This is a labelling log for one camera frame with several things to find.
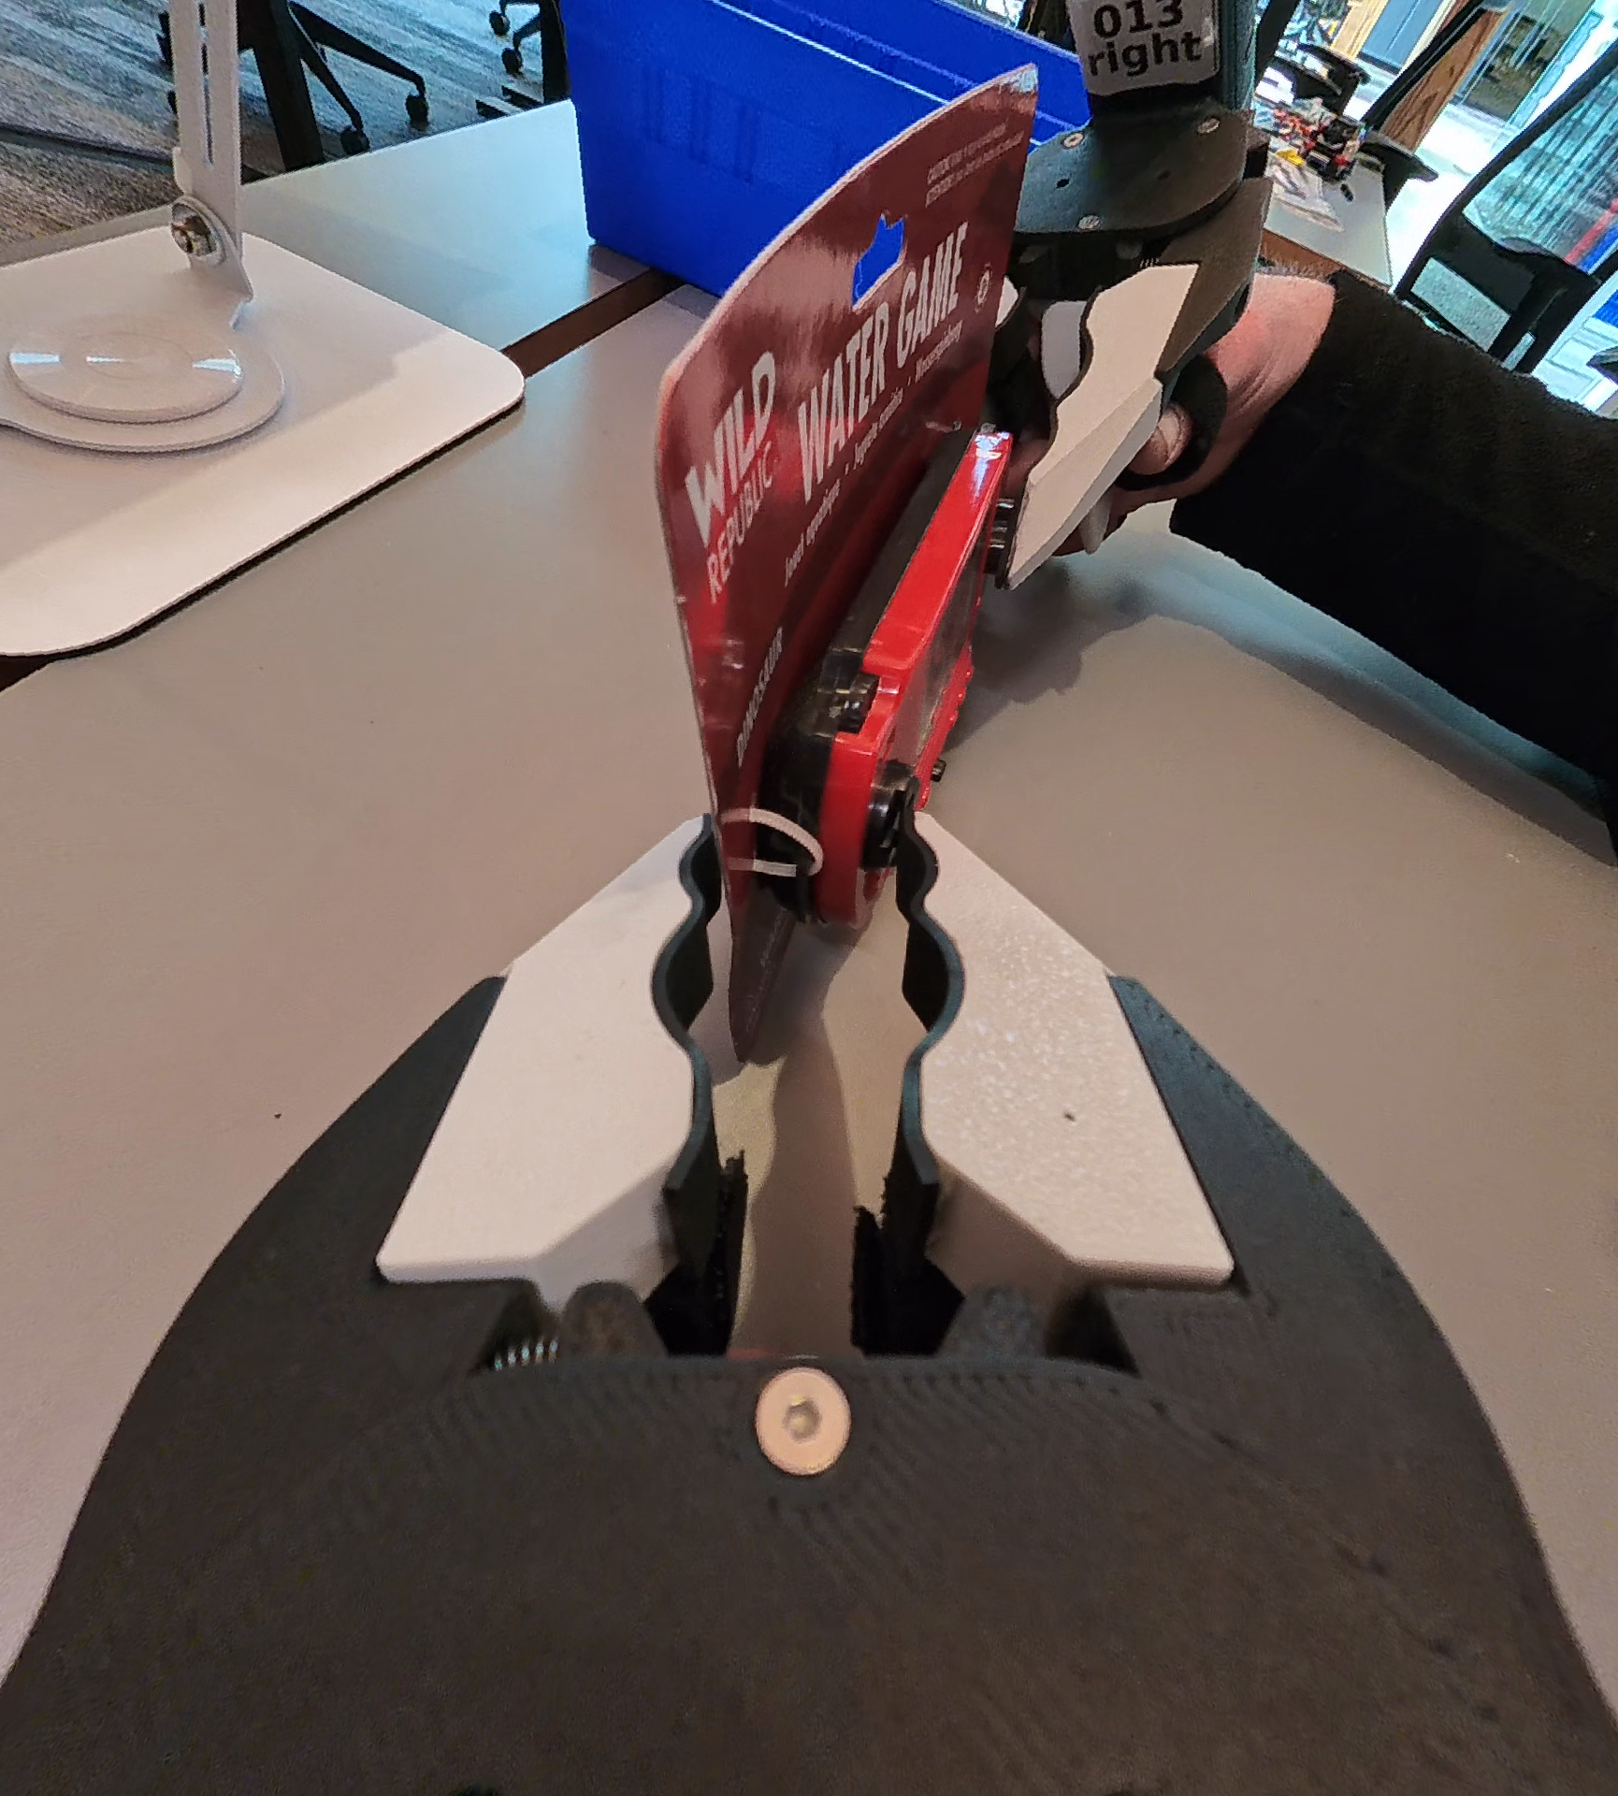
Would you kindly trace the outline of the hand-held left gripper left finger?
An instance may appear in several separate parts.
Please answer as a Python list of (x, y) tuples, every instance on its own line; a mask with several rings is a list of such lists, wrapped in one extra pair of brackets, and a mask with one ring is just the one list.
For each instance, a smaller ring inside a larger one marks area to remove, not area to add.
[(690, 1036), (714, 986), (722, 870), (681, 823), (520, 954), (378, 1253), (398, 1285), (591, 1283), (645, 1300), (664, 1345), (731, 1338), (746, 1177), (726, 1166)]

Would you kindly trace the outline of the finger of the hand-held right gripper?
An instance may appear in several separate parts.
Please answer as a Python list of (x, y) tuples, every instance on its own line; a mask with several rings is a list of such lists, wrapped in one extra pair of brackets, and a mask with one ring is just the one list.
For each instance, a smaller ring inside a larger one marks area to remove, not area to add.
[(1160, 423), (1161, 357), (1197, 273), (1197, 262), (1160, 264), (1090, 301), (1045, 305), (1034, 395), (1055, 400), (1055, 425), (1021, 485), (1006, 587), (1066, 548), (1096, 550), (1113, 528), (1113, 485)]
[(1057, 434), (1059, 402), (1090, 367), (1090, 307), (1085, 297), (1030, 299), (1014, 281), (999, 290), (993, 333), (993, 428), (1016, 438), (1017, 453), (1044, 453)]

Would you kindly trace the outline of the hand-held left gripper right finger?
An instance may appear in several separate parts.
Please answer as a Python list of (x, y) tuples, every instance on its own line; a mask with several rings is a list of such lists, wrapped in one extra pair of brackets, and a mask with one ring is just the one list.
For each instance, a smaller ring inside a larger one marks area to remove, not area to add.
[(901, 1076), (883, 1209), (858, 1210), (851, 1341), (933, 1353), (1008, 1287), (1057, 1323), (1100, 1287), (1218, 1291), (1234, 1274), (1107, 967), (933, 821), (894, 857)]

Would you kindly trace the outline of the red handheld toy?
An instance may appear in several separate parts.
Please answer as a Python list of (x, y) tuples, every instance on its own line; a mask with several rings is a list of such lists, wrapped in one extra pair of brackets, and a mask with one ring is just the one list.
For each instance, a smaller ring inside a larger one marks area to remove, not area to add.
[(873, 150), (776, 236), (662, 378), (656, 483), (752, 1055), (791, 924), (746, 818), (778, 720), (943, 440), (974, 436), (1036, 122), (1030, 64)]

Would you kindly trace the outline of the person's right forearm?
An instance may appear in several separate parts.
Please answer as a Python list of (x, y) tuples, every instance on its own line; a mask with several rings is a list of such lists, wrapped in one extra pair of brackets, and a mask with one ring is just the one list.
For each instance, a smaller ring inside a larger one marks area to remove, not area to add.
[(1330, 282), (1302, 376), (1175, 531), (1618, 788), (1618, 419)]

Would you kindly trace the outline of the person's right hand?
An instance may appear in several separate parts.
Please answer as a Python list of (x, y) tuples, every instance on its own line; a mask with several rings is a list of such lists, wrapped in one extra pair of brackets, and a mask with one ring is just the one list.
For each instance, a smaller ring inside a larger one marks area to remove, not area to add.
[(1191, 365), (1195, 372), (1212, 365), (1225, 389), (1223, 417), (1208, 451), (1188, 473), (1180, 471), (1195, 456), (1195, 423), (1182, 406), (1186, 393), (1180, 380), (1154, 432), (1126, 470), (1148, 485), (1111, 485), (1057, 554), (1092, 552), (1139, 507), (1193, 498), (1231, 471), (1242, 449), (1307, 369), (1328, 329), (1335, 297), (1332, 281), (1257, 273), (1240, 320)]

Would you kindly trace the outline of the wooden side table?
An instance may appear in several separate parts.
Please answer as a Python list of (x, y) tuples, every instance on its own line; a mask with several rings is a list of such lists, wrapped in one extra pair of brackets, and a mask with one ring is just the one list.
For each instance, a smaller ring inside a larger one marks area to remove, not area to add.
[(1365, 282), (1390, 290), (1395, 282), (1382, 178), (1377, 166), (1356, 159), (1348, 172), (1352, 200), (1334, 198), (1339, 224), (1292, 211), (1274, 196), (1262, 228), (1261, 256), (1289, 273), (1326, 275), (1347, 269)]

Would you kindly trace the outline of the slim black chair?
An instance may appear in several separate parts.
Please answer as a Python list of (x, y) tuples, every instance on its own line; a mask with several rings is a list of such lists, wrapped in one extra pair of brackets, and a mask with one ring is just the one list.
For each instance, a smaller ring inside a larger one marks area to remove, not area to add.
[(1449, 4), (1423, 49), (1365, 110), (1358, 161), (1380, 172), (1386, 210), (1408, 181), (1435, 180), (1435, 170), (1418, 153), (1420, 144), (1487, 50), (1507, 9), (1507, 2)]

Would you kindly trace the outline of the blue plastic bin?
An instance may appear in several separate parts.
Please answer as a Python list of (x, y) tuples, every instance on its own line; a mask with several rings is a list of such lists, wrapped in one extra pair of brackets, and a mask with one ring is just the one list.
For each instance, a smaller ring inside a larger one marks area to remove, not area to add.
[(948, 2), (563, 2), (597, 243), (722, 294), (857, 163), (1038, 67), (1030, 138), (1087, 123), (1072, 52)]

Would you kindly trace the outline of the black mesh back chair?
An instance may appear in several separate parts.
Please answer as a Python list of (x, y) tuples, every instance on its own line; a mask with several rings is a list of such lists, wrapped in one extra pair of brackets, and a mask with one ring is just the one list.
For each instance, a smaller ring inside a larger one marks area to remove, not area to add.
[(1618, 273), (1618, 43), (1459, 193), (1395, 286), (1532, 372)]

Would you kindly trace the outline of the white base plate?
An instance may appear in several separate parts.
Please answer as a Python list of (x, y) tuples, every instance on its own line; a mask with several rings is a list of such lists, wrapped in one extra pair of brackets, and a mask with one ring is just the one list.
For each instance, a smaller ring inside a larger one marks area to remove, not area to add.
[(73, 320), (178, 316), (187, 258), (164, 226), (0, 266), (0, 659), (116, 642), (501, 415), (501, 352), (260, 236), (232, 333), (277, 369), (254, 430), (164, 453), (103, 447), (13, 378), (17, 348)]

